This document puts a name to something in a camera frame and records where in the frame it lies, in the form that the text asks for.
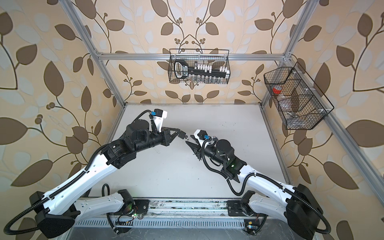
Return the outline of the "black padlock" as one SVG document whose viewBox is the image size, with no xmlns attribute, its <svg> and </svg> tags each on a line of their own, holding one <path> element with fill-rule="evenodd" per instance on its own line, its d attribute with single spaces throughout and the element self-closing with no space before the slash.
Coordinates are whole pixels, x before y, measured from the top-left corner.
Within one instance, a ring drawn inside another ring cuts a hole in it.
<svg viewBox="0 0 384 240">
<path fill-rule="evenodd" d="M 183 132 L 183 131 L 181 131 L 181 132 L 179 133 L 179 138 L 181 138 L 181 139 L 186 139 L 186 138 L 187 138 L 186 133 Z"/>
</svg>

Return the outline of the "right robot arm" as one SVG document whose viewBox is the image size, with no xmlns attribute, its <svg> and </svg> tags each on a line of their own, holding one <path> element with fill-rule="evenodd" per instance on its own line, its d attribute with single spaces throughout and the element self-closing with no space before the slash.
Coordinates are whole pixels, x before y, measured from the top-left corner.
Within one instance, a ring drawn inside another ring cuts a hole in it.
<svg viewBox="0 0 384 240">
<path fill-rule="evenodd" d="M 227 140 L 208 135 L 193 138 L 194 143 L 186 144 L 209 171 L 224 177 L 232 193 L 242 198 L 245 215 L 279 219 L 306 240 L 313 239 L 315 233 L 331 233 L 332 227 L 309 188 L 284 184 L 260 173 L 239 159 Z"/>
</svg>

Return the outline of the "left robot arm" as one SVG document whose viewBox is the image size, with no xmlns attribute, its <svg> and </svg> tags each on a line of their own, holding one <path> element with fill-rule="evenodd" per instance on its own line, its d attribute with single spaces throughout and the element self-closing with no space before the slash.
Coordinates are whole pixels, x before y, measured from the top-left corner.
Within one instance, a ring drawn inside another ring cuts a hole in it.
<svg viewBox="0 0 384 240">
<path fill-rule="evenodd" d="M 81 196 L 108 175 L 134 160 L 137 153 L 156 147 L 169 146 L 186 133 L 177 128 L 163 127 L 167 112 L 145 110 L 150 121 L 142 120 L 140 114 L 127 125 L 120 138 L 99 147 L 88 164 L 64 183 L 45 193 L 30 196 L 31 207 L 24 210 L 4 227 L 6 235 L 21 235 L 41 231 L 48 239 L 67 232 L 75 223 L 101 214 L 122 211 L 133 203 L 127 190 L 92 200 L 81 200 Z"/>
</svg>

